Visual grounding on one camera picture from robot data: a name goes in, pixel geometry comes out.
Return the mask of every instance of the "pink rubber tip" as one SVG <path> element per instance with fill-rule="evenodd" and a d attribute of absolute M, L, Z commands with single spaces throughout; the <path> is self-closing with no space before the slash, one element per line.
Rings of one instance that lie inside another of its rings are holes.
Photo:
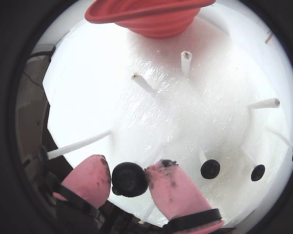
<path fill-rule="evenodd" d="M 62 182 L 62 185 L 82 197 L 95 208 L 101 207 L 108 199 L 111 176 L 106 159 L 92 155 L 79 164 Z M 54 197 L 66 200 L 58 193 Z"/>
<path fill-rule="evenodd" d="M 212 209 L 193 180 L 174 162 L 165 160 L 145 169 L 152 198 L 168 220 Z M 207 234 L 219 229 L 223 221 L 199 226 L 189 233 Z"/>

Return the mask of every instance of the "black band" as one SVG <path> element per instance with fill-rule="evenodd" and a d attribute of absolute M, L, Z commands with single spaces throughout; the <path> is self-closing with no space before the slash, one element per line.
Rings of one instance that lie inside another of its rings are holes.
<path fill-rule="evenodd" d="M 89 202 L 85 201 L 82 197 L 64 187 L 55 175 L 48 172 L 45 177 L 45 182 L 52 191 L 59 193 L 60 195 L 65 197 L 69 202 L 74 204 L 76 208 L 82 210 L 83 212 L 91 215 L 96 219 L 99 219 L 100 212 Z"/>
<path fill-rule="evenodd" d="M 196 228 L 211 222 L 221 220 L 219 209 L 212 209 L 195 214 L 174 218 L 163 226 L 164 233 L 174 233 Z"/>

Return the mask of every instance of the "black cable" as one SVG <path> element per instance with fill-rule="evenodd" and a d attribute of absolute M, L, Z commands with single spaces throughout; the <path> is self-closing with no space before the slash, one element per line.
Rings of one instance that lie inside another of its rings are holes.
<path fill-rule="evenodd" d="M 42 87 L 40 84 L 38 84 L 38 83 L 36 83 L 35 81 L 33 81 L 33 80 L 31 79 L 31 77 L 30 77 L 25 71 L 23 71 L 23 73 L 24 73 L 25 76 L 27 76 L 27 77 L 30 79 L 31 82 L 33 82 L 33 84 L 39 86 L 40 88 L 42 88 L 42 90 L 44 90 L 43 87 Z"/>
<path fill-rule="evenodd" d="M 33 54 L 31 54 L 31 55 L 29 56 L 28 59 L 31 59 L 31 58 L 34 58 L 34 57 L 37 57 L 37 56 L 49 56 L 50 59 L 51 59 L 51 57 L 52 57 L 52 55 L 54 54 L 55 50 L 56 50 L 56 47 L 53 46 L 53 47 L 52 47 L 52 50 L 50 50 L 50 51 L 41 51 L 41 52 L 33 53 Z"/>

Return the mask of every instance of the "white rod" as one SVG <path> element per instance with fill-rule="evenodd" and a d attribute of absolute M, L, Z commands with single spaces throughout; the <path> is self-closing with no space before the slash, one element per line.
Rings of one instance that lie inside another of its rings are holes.
<path fill-rule="evenodd" d="M 270 128 L 270 127 L 266 127 L 266 129 L 267 129 L 269 132 L 275 134 L 277 137 L 279 137 L 279 138 L 280 138 L 284 143 L 286 143 L 287 146 L 290 147 L 290 148 L 292 149 L 292 151 L 293 151 L 293 144 L 292 144 L 292 142 L 290 142 L 290 140 L 287 139 L 283 134 L 281 134 L 281 133 L 278 132 L 277 130 L 272 129 L 272 128 Z"/>
<path fill-rule="evenodd" d="M 48 158 L 49 159 L 53 159 L 53 158 L 56 158 L 56 157 L 59 157 L 61 155 L 64 155 L 64 154 L 67 154 L 67 153 L 70 153 L 74 150 L 77 150 L 77 149 L 80 149 L 84 146 L 87 146 L 87 145 L 90 145 L 108 135 L 110 135 L 112 132 L 111 130 L 107 130 L 105 132 L 102 132 L 100 134 L 97 134 L 95 136 L 92 136 L 90 138 L 87 138 L 86 140 L 82 140 L 82 141 L 78 141 L 76 143 L 73 143 L 71 145 L 67 145 L 67 146 L 64 146 L 62 148 L 59 148 L 59 149 L 56 149 L 56 150 L 53 150 L 53 151 L 50 151 L 48 152 Z"/>
<path fill-rule="evenodd" d="M 189 51 L 183 51 L 181 53 L 181 70 L 184 73 L 184 76 L 188 76 L 190 72 L 192 54 Z"/>
<path fill-rule="evenodd" d="M 153 154 L 151 154 L 150 157 L 148 157 L 143 163 L 141 163 L 141 167 L 142 168 L 147 168 L 148 166 L 154 164 L 155 160 L 160 155 L 160 153 L 162 152 L 162 150 L 164 149 L 164 147 L 165 147 L 164 144 L 160 144 L 155 149 L 155 151 L 153 152 Z"/>
<path fill-rule="evenodd" d="M 142 219 L 140 219 L 139 221 L 140 224 L 144 224 L 147 221 L 147 219 L 150 217 L 151 213 L 153 212 L 154 208 L 155 208 L 155 203 L 152 202 L 152 204 L 146 210 L 146 213 L 143 215 Z"/>
<path fill-rule="evenodd" d="M 203 165 L 203 163 L 205 163 L 207 161 L 205 153 L 201 147 L 199 147 L 199 158 L 200 158 L 201 165 Z"/>
<path fill-rule="evenodd" d="M 152 88 L 151 85 L 147 83 L 147 81 L 143 78 L 142 75 L 134 73 L 131 79 L 136 82 L 141 88 L 143 88 L 148 93 L 155 93 L 155 90 Z"/>
<path fill-rule="evenodd" d="M 249 108 L 252 109 L 262 109 L 262 108 L 278 108 L 280 106 L 280 101 L 277 98 L 270 98 L 266 100 L 262 100 L 259 102 L 252 103 L 248 105 Z"/>
<path fill-rule="evenodd" d="M 244 149 L 241 147 L 241 151 L 243 154 L 249 159 L 249 162 L 252 164 L 253 168 L 257 166 L 257 163 L 255 162 L 254 158 L 252 158 Z"/>

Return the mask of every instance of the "red bowl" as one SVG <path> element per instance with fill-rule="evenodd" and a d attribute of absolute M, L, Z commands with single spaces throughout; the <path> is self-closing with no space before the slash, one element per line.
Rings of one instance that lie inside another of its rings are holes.
<path fill-rule="evenodd" d="M 90 23 L 111 23 L 150 38 L 186 30 L 201 7 L 216 0 L 96 0 L 85 13 Z"/>

